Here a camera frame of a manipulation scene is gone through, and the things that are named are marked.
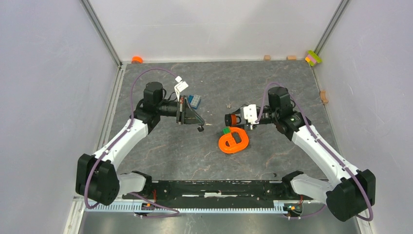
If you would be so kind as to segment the orange black padlock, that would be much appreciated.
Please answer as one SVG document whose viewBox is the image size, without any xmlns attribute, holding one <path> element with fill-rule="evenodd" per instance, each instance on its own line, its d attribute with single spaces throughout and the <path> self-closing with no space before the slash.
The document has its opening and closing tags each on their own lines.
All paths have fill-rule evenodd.
<svg viewBox="0 0 413 234">
<path fill-rule="evenodd" d="M 241 124 L 242 120 L 236 114 L 226 114 L 224 117 L 225 126 L 227 127 L 236 127 Z"/>
</svg>

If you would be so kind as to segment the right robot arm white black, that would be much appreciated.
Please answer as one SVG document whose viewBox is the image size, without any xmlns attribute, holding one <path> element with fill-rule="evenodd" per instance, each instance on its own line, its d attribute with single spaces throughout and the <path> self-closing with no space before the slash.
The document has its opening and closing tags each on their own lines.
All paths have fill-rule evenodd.
<svg viewBox="0 0 413 234">
<path fill-rule="evenodd" d="M 295 171 L 282 178 L 281 192 L 288 199 L 298 195 L 322 202 L 332 215 L 346 221 L 374 218 L 376 177 L 344 159 L 316 130 L 287 88 L 267 85 L 261 106 L 243 105 L 226 115 L 226 126 L 253 130 L 273 124 L 279 133 L 301 148 L 322 170 L 327 180 Z"/>
</svg>

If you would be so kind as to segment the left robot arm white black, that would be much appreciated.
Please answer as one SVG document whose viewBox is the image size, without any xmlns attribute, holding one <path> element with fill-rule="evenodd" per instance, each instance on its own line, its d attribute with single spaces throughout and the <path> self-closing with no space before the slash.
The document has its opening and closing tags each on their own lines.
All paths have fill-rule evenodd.
<svg viewBox="0 0 413 234">
<path fill-rule="evenodd" d="M 147 83 L 144 97 L 138 103 L 125 126 L 101 149 L 92 155 L 83 154 L 77 162 L 75 192 L 82 195 L 88 208 L 89 199 L 110 205 L 119 195 L 135 192 L 140 198 L 152 195 L 151 176 L 141 172 L 119 174 L 117 169 L 127 154 L 152 132 L 161 117 L 174 117 L 178 124 L 197 125 L 204 130 L 205 120 L 191 107 L 188 97 L 181 92 L 188 88 L 176 78 L 174 91 L 177 101 L 164 97 L 163 85 Z"/>
</svg>

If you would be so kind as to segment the green toy brick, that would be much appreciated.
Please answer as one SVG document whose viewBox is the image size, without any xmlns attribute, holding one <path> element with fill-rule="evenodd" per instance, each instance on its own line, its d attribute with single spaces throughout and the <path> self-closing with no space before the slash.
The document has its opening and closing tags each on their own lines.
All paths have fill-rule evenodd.
<svg viewBox="0 0 413 234">
<path fill-rule="evenodd" d="M 229 134 L 229 133 L 230 133 L 230 128 L 229 127 L 226 127 L 226 128 L 223 129 L 223 134 L 224 135 Z"/>
</svg>

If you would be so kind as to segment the blue grey toy brick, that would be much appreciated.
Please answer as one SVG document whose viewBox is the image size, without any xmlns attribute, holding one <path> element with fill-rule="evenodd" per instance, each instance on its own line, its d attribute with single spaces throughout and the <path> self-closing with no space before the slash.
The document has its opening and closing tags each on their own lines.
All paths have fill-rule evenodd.
<svg viewBox="0 0 413 234">
<path fill-rule="evenodd" d="M 200 105 L 201 96 L 200 95 L 189 95 L 188 101 L 189 101 L 190 107 L 196 110 L 198 109 Z"/>
</svg>

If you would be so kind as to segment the wooden arch piece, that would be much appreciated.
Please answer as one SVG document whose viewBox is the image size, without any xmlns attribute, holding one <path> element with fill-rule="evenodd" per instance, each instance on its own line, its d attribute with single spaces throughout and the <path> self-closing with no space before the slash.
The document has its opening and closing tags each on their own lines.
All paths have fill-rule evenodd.
<svg viewBox="0 0 413 234">
<path fill-rule="evenodd" d="M 321 90 L 321 91 L 319 92 L 319 96 L 320 96 L 320 99 L 321 99 L 321 102 L 322 102 L 323 105 L 328 104 L 329 100 L 328 100 L 328 98 L 327 98 L 327 95 L 326 95 L 326 91 L 325 91 L 325 90 Z"/>
</svg>

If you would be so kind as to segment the green pink brick stack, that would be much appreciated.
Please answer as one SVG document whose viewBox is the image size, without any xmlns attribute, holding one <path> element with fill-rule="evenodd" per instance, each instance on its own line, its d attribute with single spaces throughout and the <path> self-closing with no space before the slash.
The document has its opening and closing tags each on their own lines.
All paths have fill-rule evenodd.
<svg viewBox="0 0 413 234">
<path fill-rule="evenodd" d="M 304 60 L 311 66 L 314 67 L 317 64 L 322 63 L 322 59 L 312 50 L 307 51 L 307 55 Z"/>
</svg>

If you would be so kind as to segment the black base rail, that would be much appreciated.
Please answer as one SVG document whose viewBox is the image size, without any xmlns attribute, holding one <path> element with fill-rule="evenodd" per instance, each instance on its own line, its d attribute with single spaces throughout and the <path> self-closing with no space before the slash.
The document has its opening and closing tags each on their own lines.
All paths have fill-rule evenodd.
<svg viewBox="0 0 413 234">
<path fill-rule="evenodd" d="M 170 208 L 271 208 L 276 201 L 309 200 L 280 180 L 159 180 L 138 193 Z"/>
</svg>

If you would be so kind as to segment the orange cap at wall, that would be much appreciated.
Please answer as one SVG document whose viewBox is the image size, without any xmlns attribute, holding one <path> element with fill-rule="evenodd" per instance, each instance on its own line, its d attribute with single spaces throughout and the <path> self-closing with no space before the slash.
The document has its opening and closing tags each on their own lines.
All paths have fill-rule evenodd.
<svg viewBox="0 0 413 234">
<path fill-rule="evenodd" d="M 139 56 L 134 56 L 131 59 L 131 63 L 132 64 L 138 64 L 138 63 L 141 64 L 141 63 L 143 63 L 143 59 Z"/>
</svg>

